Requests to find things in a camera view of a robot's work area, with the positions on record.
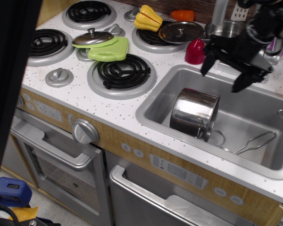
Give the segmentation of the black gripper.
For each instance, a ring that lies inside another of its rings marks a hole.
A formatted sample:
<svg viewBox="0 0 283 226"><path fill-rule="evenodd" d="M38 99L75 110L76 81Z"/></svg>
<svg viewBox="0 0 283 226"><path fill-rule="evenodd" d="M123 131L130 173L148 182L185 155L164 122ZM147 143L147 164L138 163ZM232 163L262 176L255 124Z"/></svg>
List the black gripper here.
<svg viewBox="0 0 283 226"><path fill-rule="evenodd" d="M212 35L204 48L206 58L200 72L205 76L216 60L223 61L241 72L232 86L232 92L238 93L273 71L271 64L258 55L273 38L274 23L268 20L249 21L234 38Z"/></svg>

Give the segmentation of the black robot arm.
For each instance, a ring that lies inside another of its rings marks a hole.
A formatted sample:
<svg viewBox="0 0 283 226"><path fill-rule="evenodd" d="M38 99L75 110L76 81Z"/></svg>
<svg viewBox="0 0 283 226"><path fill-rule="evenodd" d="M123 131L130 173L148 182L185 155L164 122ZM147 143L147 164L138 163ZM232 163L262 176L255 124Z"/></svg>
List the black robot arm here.
<svg viewBox="0 0 283 226"><path fill-rule="evenodd" d="M205 46L205 60L201 74L206 75L216 60L220 60L241 74L232 92L237 93L253 83L261 82L273 72L272 65L259 55L274 38L283 39L283 0L240 0L242 8L259 4L259 10L245 28L234 38L212 35Z"/></svg>

